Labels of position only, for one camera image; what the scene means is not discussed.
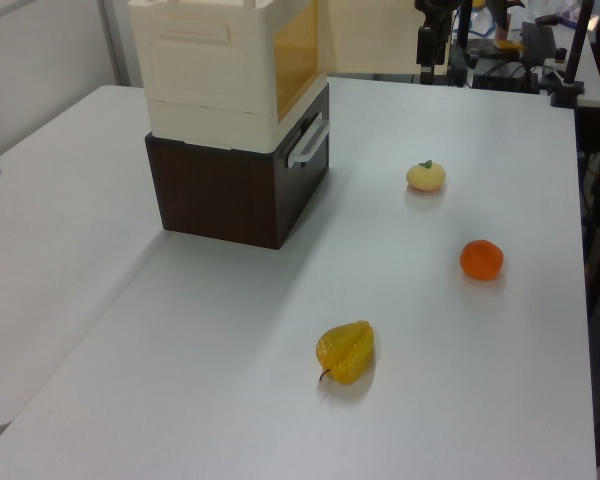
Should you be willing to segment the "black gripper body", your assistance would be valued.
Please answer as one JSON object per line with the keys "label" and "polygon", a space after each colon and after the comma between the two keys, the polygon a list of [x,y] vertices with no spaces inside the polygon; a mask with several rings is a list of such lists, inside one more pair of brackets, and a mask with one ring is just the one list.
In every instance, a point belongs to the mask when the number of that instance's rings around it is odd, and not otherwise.
{"label": "black gripper body", "polygon": [[453,0],[415,0],[415,8],[425,15],[423,26],[439,31],[452,18]]}

